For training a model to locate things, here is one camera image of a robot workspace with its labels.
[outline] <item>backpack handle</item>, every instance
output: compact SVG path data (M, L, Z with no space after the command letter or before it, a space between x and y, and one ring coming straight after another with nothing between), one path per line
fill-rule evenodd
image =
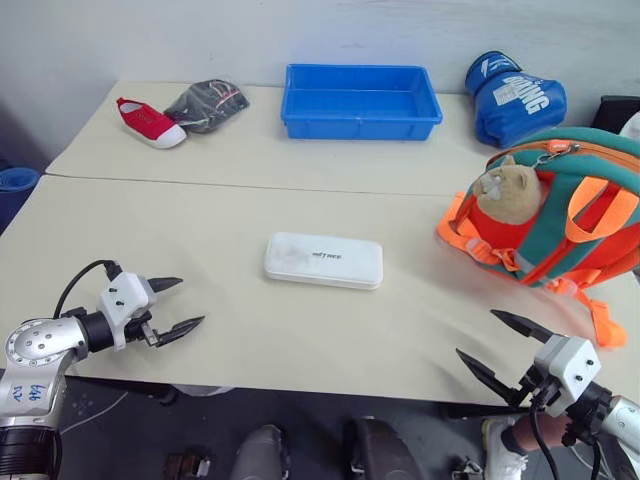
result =
M607 188L609 181L603 178L585 177L573 192L568 206L565 234L574 243L584 243L608 237L627 223L638 207L637 195L620 189L598 219L591 231L583 230L576 223L576 217Z

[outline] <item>zipper pull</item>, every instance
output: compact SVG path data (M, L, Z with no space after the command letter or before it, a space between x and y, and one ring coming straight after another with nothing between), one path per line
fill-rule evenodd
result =
M575 153L578 150L580 150L580 144L571 143L570 140L551 140L547 144L547 153L543 153L537 158L533 168L536 168L538 165L549 163L563 155Z

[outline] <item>teal backpack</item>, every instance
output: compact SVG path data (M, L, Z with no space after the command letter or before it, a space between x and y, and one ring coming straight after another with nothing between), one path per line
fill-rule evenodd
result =
M535 135L506 155L535 168L546 197L521 225L482 212L470 188L438 226L440 236L480 265L524 285L570 294L591 311L596 341L624 345L624 329L605 303L583 289L640 265L640 143L602 130L559 128Z

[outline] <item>red sneaker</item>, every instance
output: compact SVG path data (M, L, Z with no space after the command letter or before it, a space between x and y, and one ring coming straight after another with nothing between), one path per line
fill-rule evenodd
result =
M120 97L118 111L127 127L140 140L155 148L171 148L178 145L187 134L166 115L154 110L146 103Z

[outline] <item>white wall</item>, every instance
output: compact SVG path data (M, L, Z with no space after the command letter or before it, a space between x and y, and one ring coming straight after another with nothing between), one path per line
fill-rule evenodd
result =
M463 91L489 49L560 80L568 123L640 94L638 0L0 0L0 155L43 167L117 79L228 74L281 85L290 62L424 65Z

